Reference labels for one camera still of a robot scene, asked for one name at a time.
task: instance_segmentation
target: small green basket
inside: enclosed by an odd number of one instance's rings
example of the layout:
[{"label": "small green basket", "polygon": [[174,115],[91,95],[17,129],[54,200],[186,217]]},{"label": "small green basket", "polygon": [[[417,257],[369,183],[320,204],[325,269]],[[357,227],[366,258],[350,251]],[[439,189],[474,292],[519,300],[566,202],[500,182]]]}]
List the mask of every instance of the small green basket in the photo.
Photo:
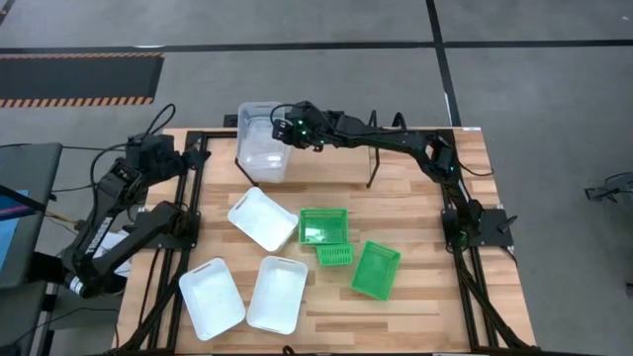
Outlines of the small green basket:
[{"label": "small green basket", "polygon": [[299,243],[307,245],[347,242],[347,209],[302,209]]},{"label": "small green basket", "polygon": [[341,243],[317,246],[316,255],[318,263],[323,267],[348,265],[354,259],[354,245]]},{"label": "small green basket", "polygon": [[400,257],[400,253],[393,249],[367,241],[354,273],[352,289],[387,301],[400,265]]}]

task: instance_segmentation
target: yellow and black striped tape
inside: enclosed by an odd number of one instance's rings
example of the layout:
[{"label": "yellow and black striped tape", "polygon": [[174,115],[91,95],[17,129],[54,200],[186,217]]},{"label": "yellow and black striped tape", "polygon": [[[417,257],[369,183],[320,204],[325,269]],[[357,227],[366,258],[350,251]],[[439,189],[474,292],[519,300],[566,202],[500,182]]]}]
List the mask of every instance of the yellow and black striped tape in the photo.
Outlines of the yellow and black striped tape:
[{"label": "yellow and black striped tape", "polygon": [[122,98],[70,98],[70,99],[0,99],[0,108],[60,108],[89,107],[113,105],[148,105],[154,98],[122,97]]},{"label": "yellow and black striped tape", "polygon": [[165,57],[162,52],[147,53],[63,53],[63,54],[0,54],[0,59],[68,59],[68,58],[123,58]]}]

